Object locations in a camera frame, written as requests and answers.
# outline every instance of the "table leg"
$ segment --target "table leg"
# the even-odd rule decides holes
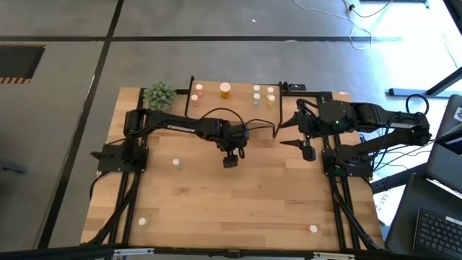
[[[446,89],[462,79],[462,67],[458,68],[451,75],[438,82],[429,90],[413,90],[390,88],[388,94],[390,96],[410,96],[412,94],[420,94],[428,98],[449,98],[451,95],[462,95],[462,91],[447,91]]]
[[[377,194],[401,185],[406,185],[409,182],[412,173],[415,173],[418,176],[424,176],[426,172],[427,163],[422,163],[421,165],[410,168],[408,170],[403,170],[400,173],[394,174],[387,178],[382,178],[371,183],[370,185],[372,186],[372,192]]]

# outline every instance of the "metal bracket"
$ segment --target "metal bracket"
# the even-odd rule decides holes
[[[331,260],[354,260],[354,255],[344,253],[322,253],[314,252],[314,257]]]
[[[153,248],[116,249],[114,256],[140,256],[154,254]]]
[[[330,149],[322,150],[323,168],[327,176],[336,177],[372,177],[370,165],[356,165],[354,167],[344,167],[337,164],[334,151]]]
[[[321,91],[321,92],[319,92],[319,95],[320,95],[322,101],[331,101],[332,100],[332,92]]]
[[[148,147],[141,147],[135,144],[133,156],[130,160],[126,158],[126,144],[112,145],[105,144],[101,152],[92,152],[92,156],[98,159],[97,169],[101,172],[144,172],[147,164]]]

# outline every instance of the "laptop keyboard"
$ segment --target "laptop keyboard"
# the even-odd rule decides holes
[[[462,259],[462,222],[421,209],[417,243]]]

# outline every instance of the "black floor stripe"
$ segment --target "black floor stripe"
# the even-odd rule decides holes
[[[355,42],[369,43],[370,37],[352,37]],[[115,42],[142,42],[142,41],[298,41],[298,42],[349,42],[348,36],[116,36]],[[400,42],[403,37],[374,37],[376,43]]]
[[[90,109],[92,108],[93,100],[95,99],[97,86],[100,82],[106,58],[108,57],[109,47],[111,43],[110,39],[113,37],[113,33],[116,28],[118,18],[121,14],[123,1],[124,0],[118,0],[117,6],[115,7],[113,19],[110,23],[108,35],[106,41],[104,42],[103,49],[101,50],[100,58],[98,59],[93,81],[90,85],[87,99],[84,102],[82,113],[80,114],[76,130],[72,137],[71,145],[69,147],[69,150],[67,151],[64,166],[62,167],[62,171],[60,174],[61,177],[58,183],[58,188],[56,189],[55,195],[53,197],[53,202],[48,212],[45,225],[43,226],[42,235],[40,237],[40,240],[38,241],[39,249],[47,248],[50,243],[51,236],[53,235],[53,229],[55,227],[59,210],[64,200],[64,194],[66,193],[67,185],[69,184],[69,179],[71,178],[72,168],[74,167],[77,153],[79,151],[79,146],[84,134],[85,126],[87,125],[88,115],[90,114]]]
[[[97,36],[0,36],[0,42],[143,42],[143,41],[298,41],[298,42],[349,42],[348,36],[115,36],[113,38]],[[405,37],[374,37],[375,43],[401,42]],[[370,42],[370,37],[354,36],[355,42]]]
[[[92,42],[104,41],[106,39],[106,36],[0,36],[0,42]]]

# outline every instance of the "gray concrete floor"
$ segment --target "gray concrete floor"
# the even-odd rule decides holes
[[[345,15],[341,0],[299,1]],[[116,2],[5,0],[0,2],[0,37],[104,36]],[[382,5],[354,3],[364,13]],[[448,51],[445,42],[450,33],[442,32],[423,4],[392,4],[368,20],[352,17],[375,36],[405,40],[376,43],[364,51],[348,42],[112,43],[51,246],[79,243],[97,165],[90,152],[102,147],[119,87],[146,87],[163,79],[184,89],[191,75],[230,82],[287,80],[404,110],[404,99],[385,95],[388,88],[428,88],[456,69],[454,57],[459,55]],[[306,12],[291,0],[132,0],[123,5],[115,35],[348,36],[351,28],[347,21]],[[11,111],[0,114],[0,157],[29,168],[24,175],[0,174],[0,251],[35,245],[103,45],[45,44],[31,84],[0,84],[0,111]],[[432,106],[444,108],[445,102],[433,100]],[[411,105],[422,107],[418,100]],[[437,129],[439,122],[433,124]]]

